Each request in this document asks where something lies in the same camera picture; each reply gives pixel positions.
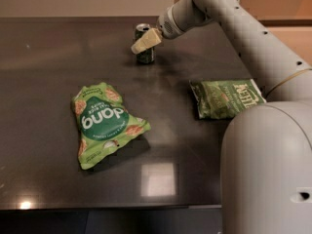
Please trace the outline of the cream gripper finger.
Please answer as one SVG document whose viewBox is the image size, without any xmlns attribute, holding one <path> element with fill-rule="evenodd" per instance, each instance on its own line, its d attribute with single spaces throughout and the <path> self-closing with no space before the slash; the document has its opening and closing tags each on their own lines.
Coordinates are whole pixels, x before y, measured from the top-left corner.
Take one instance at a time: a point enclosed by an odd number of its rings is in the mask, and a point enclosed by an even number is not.
<svg viewBox="0 0 312 234">
<path fill-rule="evenodd" d="M 162 32 L 157 28 L 148 29 L 135 43 L 131 46 L 131 50 L 138 55 L 162 42 Z"/>
</svg>

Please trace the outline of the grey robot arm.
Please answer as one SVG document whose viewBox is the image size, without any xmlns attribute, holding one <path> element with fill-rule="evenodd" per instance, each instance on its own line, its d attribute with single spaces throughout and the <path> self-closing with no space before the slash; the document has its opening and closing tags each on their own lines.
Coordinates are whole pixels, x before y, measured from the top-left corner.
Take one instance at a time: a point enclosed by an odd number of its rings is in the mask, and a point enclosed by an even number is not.
<svg viewBox="0 0 312 234">
<path fill-rule="evenodd" d="M 267 102 L 229 124 L 221 147 L 222 234 L 312 234 L 312 68 L 240 4 L 179 0 L 138 54 L 217 22 Z"/>
</svg>

